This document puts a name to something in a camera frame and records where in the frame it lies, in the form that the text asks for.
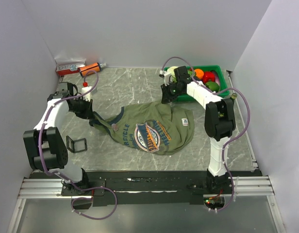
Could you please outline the olive green t-shirt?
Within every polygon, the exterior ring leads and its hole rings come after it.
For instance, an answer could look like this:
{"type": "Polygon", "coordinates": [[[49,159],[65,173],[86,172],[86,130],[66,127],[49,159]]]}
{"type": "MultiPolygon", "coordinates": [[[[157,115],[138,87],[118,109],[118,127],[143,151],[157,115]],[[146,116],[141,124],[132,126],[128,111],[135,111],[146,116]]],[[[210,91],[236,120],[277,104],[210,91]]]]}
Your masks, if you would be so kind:
{"type": "Polygon", "coordinates": [[[194,136],[191,110],[159,101],[123,106],[118,115],[103,119],[97,112],[90,126],[108,133],[117,143],[157,155],[173,155],[194,136]],[[111,125],[115,123],[118,131],[111,125]]]}

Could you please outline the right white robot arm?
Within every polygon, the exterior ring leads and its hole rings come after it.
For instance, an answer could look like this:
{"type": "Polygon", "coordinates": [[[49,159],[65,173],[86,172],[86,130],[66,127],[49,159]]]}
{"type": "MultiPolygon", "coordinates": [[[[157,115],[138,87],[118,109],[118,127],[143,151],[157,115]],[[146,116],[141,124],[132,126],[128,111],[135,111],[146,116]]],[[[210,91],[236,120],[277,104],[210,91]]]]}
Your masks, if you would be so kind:
{"type": "Polygon", "coordinates": [[[164,79],[164,84],[161,85],[162,103],[170,103],[179,95],[187,94],[204,108],[204,128],[211,143],[205,188],[211,193],[218,193],[230,185],[226,143],[236,127],[234,101],[231,98],[224,99],[217,91],[210,89],[211,84],[216,82],[198,81],[196,72],[189,74],[185,66],[175,67],[173,71],[162,69],[159,76],[164,79]]]}

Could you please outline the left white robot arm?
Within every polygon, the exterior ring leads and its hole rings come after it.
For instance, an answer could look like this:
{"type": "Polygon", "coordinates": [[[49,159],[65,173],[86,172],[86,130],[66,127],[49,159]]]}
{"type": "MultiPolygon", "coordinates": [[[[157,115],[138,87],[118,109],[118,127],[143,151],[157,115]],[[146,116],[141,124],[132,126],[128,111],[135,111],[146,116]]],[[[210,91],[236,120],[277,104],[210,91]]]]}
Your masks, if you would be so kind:
{"type": "Polygon", "coordinates": [[[73,190],[79,195],[89,192],[90,182],[85,170],[69,161],[59,129],[68,112],[81,119],[93,117],[92,92],[93,87],[87,83],[83,83],[81,90],[69,82],[59,83],[57,91],[47,98],[47,108],[39,123],[23,134],[30,167],[73,183],[73,190]]]}

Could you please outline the toy napa cabbage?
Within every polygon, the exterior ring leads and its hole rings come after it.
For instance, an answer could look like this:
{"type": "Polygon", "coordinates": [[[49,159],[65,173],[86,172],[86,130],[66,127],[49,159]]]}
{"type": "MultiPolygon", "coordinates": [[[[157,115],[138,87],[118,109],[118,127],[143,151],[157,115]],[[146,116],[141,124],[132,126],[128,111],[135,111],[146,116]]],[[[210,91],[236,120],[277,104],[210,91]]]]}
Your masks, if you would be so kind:
{"type": "Polygon", "coordinates": [[[167,69],[167,72],[171,73],[171,80],[172,80],[173,83],[176,82],[176,76],[175,76],[174,70],[177,69],[177,68],[178,68],[178,66],[172,66],[172,67],[169,67],[167,69]]]}

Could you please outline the orange cylindrical bottle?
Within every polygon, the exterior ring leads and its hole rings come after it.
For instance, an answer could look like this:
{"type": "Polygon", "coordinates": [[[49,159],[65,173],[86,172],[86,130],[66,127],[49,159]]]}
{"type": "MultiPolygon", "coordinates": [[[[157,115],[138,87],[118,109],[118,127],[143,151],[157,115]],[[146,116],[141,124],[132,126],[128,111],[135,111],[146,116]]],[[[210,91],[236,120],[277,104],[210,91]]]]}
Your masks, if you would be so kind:
{"type": "Polygon", "coordinates": [[[84,67],[79,68],[79,73],[82,77],[89,74],[90,71],[100,72],[102,68],[107,66],[106,63],[93,63],[84,67]]]}

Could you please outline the black folding stand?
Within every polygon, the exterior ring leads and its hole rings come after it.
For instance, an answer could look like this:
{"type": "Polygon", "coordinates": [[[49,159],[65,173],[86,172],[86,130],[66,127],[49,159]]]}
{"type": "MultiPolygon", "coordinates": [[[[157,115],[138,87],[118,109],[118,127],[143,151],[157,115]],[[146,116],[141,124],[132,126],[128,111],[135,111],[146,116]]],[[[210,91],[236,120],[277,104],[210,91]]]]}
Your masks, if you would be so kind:
{"type": "Polygon", "coordinates": [[[72,153],[87,151],[87,140],[86,138],[73,140],[71,137],[67,135],[66,148],[72,153]]]}

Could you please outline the toy orange fruit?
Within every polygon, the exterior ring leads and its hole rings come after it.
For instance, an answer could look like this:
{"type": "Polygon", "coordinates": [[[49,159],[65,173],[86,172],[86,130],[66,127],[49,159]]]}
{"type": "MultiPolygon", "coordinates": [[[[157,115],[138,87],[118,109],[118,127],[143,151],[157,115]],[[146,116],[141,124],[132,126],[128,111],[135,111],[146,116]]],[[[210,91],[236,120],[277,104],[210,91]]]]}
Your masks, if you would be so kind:
{"type": "Polygon", "coordinates": [[[194,70],[194,73],[195,73],[195,77],[198,79],[198,80],[202,80],[203,76],[204,76],[204,72],[202,69],[195,69],[194,70]]]}

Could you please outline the toy red bell pepper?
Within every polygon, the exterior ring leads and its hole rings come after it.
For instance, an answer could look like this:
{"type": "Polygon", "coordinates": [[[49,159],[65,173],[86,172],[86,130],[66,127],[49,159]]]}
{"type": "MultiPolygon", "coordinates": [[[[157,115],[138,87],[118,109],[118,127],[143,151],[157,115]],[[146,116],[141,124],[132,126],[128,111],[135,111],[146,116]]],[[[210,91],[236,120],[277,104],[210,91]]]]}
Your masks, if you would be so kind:
{"type": "Polygon", "coordinates": [[[215,82],[215,75],[214,73],[210,72],[210,71],[205,71],[202,81],[204,84],[206,84],[207,82],[215,82]]]}

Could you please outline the toy green bell pepper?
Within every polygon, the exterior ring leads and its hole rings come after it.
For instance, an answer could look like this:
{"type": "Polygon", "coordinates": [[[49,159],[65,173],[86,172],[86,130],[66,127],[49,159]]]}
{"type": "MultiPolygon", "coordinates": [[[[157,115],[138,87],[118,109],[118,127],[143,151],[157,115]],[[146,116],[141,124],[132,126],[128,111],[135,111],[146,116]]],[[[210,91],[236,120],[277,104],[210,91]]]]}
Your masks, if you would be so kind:
{"type": "Polygon", "coordinates": [[[208,81],[205,83],[205,86],[210,89],[212,92],[219,92],[220,85],[216,82],[208,81]]]}

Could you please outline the red white carton box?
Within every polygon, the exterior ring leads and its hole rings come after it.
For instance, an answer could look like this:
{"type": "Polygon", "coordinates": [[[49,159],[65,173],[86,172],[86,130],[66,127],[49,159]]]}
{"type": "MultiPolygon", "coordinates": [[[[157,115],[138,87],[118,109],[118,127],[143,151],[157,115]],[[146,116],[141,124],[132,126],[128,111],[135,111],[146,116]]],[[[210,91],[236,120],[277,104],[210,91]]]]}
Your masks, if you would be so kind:
{"type": "Polygon", "coordinates": [[[85,66],[86,59],[81,56],[73,56],[67,53],[60,53],[54,57],[56,61],[56,73],[63,77],[68,74],[78,73],[81,67],[85,66]]]}

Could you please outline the toy purple eggplant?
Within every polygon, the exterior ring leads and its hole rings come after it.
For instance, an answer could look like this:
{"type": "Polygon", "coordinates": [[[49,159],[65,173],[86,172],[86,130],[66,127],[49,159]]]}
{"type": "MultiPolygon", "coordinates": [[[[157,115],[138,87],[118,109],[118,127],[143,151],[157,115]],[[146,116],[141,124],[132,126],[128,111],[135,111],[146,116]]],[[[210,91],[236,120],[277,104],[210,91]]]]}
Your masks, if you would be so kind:
{"type": "Polygon", "coordinates": [[[218,73],[217,73],[215,70],[211,70],[211,72],[212,72],[212,73],[214,74],[214,76],[215,76],[215,83],[217,83],[218,86],[221,87],[220,79],[219,79],[218,73]]]}

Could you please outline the green plastic crate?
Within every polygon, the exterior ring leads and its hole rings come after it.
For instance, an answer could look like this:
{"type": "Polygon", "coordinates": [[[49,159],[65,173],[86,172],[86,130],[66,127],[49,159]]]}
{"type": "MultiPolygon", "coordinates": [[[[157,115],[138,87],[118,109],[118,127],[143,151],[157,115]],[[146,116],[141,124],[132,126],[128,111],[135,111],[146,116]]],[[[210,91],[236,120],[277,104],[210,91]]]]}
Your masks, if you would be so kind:
{"type": "MultiPolygon", "coordinates": [[[[226,84],[226,81],[225,81],[225,78],[224,78],[224,75],[223,75],[223,72],[222,72],[219,65],[193,66],[193,68],[194,69],[202,69],[204,72],[205,71],[215,70],[218,73],[218,76],[219,76],[219,79],[220,79],[220,84],[221,84],[220,91],[228,88],[227,84],[226,84]]],[[[174,102],[189,102],[189,101],[194,101],[194,99],[191,96],[187,95],[187,94],[182,94],[182,95],[178,96],[176,100],[174,100],[174,102]]]]}

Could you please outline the small dark glass jar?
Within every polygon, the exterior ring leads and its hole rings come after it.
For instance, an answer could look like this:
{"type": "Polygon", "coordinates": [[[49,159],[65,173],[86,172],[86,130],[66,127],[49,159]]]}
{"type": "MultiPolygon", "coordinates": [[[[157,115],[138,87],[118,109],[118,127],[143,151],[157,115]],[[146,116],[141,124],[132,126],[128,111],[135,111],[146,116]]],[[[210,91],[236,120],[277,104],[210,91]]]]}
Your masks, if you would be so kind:
{"type": "Polygon", "coordinates": [[[232,93],[231,96],[229,97],[229,99],[234,103],[237,99],[237,94],[236,93],[232,93]]]}

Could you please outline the aluminium rail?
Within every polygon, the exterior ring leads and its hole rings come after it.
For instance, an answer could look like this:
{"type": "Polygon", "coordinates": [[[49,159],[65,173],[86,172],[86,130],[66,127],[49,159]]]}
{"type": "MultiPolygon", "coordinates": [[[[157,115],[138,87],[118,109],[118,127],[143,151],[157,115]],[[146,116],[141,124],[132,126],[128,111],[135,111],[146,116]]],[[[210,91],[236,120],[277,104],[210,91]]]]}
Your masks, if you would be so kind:
{"type": "MultiPolygon", "coordinates": [[[[269,177],[237,177],[234,182],[234,196],[273,196],[275,195],[269,177]]],[[[24,179],[18,199],[57,199],[79,198],[77,194],[62,194],[61,179],[24,179]]]]}

